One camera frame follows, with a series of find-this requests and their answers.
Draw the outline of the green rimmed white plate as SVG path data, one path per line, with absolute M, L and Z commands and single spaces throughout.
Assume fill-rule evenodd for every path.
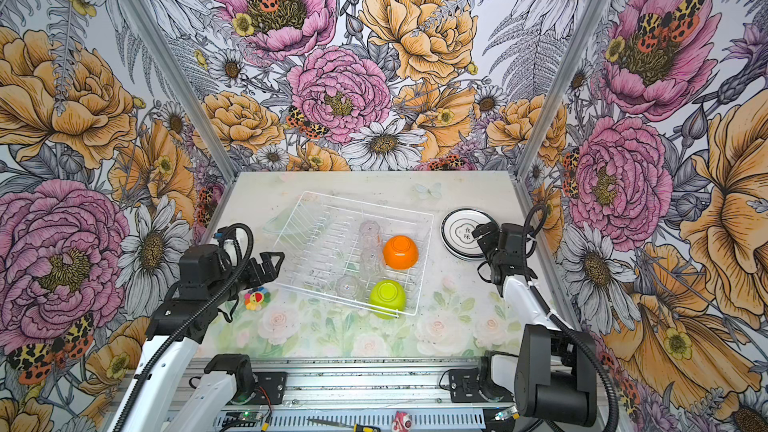
M 464 207 L 448 212 L 440 225 L 440 238 L 449 253 L 464 261 L 481 261 L 484 256 L 473 232 L 478 226 L 497 222 L 486 212 Z

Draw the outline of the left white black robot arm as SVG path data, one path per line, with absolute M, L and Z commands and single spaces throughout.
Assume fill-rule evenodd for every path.
M 180 279 L 150 318 L 138 366 L 109 431 L 159 431 L 219 307 L 279 277 L 286 255 L 254 256 L 247 225 L 223 227 L 214 239 L 190 247 L 179 259 Z

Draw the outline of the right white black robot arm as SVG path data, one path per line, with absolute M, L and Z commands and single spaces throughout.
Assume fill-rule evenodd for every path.
M 591 427 L 598 415 L 598 387 L 607 402 L 605 431 L 620 425 L 618 392 L 598 358 L 594 339 L 568 325 L 548 304 L 528 265 L 536 236 L 548 212 L 533 206 L 523 224 L 493 222 L 475 227 L 472 236 L 489 269 L 482 280 L 497 287 L 499 296 L 524 317 L 523 336 L 516 353 L 488 352 L 480 368 L 480 390 L 491 396 L 511 393 L 513 416 L 529 417 L 560 431 L 564 424 Z

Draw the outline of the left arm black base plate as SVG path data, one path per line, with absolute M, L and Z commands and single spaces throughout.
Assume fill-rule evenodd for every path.
M 287 390 L 287 378 L 286 372 L 254 372 L 254 389 L 245 405 L 282 405 Z

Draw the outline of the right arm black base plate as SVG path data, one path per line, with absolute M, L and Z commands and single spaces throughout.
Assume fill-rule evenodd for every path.
M 447 390 L 452 403 L 492 403 L 497 399 L 486 394 L 480 387 L 478 368 L 455 368 L 447 371 Z

